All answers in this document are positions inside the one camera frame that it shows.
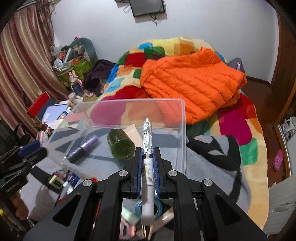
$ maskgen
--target colorful blanket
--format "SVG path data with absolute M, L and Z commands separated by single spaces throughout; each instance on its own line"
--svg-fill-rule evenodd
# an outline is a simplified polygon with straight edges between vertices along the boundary
M 241 94 L 232 107 L 219 109 L 205 121 L 187 125 L 187 135 L 232 135 L 239 144 L 244 174 L 251 190 L 248 216 L 263 229 L 268 216 L 267 151 L 253 103 Z
M 142 66 L 147 59 L 180 56 L 196 52 L 208 43 L 190 38 L 152 40 L 126 52 L 116 63 L 105 85 L 105 92 L 98 98 L 132 99 L 147 98 L 140 86 Z M 263 132 L 253 103 L 241 94 L 232 107 L 219 109 L 205 121 L 187 126 L 187 135 L 232 135 L 241 153 L 244 174 L 251 190 L 248 216 L 262 229 L 267 220 L 269 197 L 267 185 L 267 152 Z

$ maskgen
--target red box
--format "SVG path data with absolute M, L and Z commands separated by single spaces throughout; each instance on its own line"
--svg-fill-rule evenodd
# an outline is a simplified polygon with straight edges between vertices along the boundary
M 44 106 L 46 101 L 50 98 L 49 94 L 45 91 L 41 95 L 38 96 L 38 98 L 33 102 L 33 104 L 30 106 L 30 108 L 27 110 L 27 114 L 34 118 L 37 116 L 38 112 L 41 110 L 41 108 Z

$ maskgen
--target wooden floor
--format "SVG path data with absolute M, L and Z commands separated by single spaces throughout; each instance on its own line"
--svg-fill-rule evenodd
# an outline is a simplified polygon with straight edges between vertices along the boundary
M 273 159 L 280 148 L 280 145 L 272 127 L 272 123 L 276 120 L 281 108 L 273 98 L 269 86 L 265 84 L 248 81 L 242 90 L 254 103 L 258 120 L 263 130 L 263 136 L 267 148 L 268 186 L 270 187 L 273 183 L 278 183 L 285 179 L 286 176 L 284 164 L 281 165 L 280 170 L 277 172 L 273 168 Z

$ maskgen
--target book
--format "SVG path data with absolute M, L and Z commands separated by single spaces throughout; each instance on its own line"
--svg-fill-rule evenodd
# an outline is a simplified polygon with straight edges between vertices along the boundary
M 48 106 L 52 106 L 54 105 L 54 99 L 52 97 L 50 97 L 45 104 L 41 107 L 40 111 L 37 113 L 36 117 L 41 120 L 42 117 L 44 116 L 44 113 L 47 109 Z
M 64 58 L 64 63 L 67 63 L 68 60 L 71 60 L 71 59 L 69 59 L 69 57 L 70 57 L 70 54 L 73 53 L 73 51 L 74 51 L 74 49 L 71 49 L 71 48 L 68 49 L 68 52 L 66 53 L 66 56 Z
M 47 124 L 49 127 L 53 127 L 54 121 L 57 120 L 60 115 L 67 110 L 67 108 L 68 104 L 48 106 L 41 122 Z

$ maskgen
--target white wall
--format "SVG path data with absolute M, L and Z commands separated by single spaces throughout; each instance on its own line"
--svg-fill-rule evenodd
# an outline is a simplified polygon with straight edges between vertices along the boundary
M 275 10 L 265 0 L 165 0 L 156 26 L 150 16 L 134 18 L 113 0 L 61 0 L 52 14 L 57 44 L 89 38 L 98 58 L 116 62 L 149 39 L 202 39 L 227 60 L 239 57 L 246 75 L 271 81 L 277 50 Z

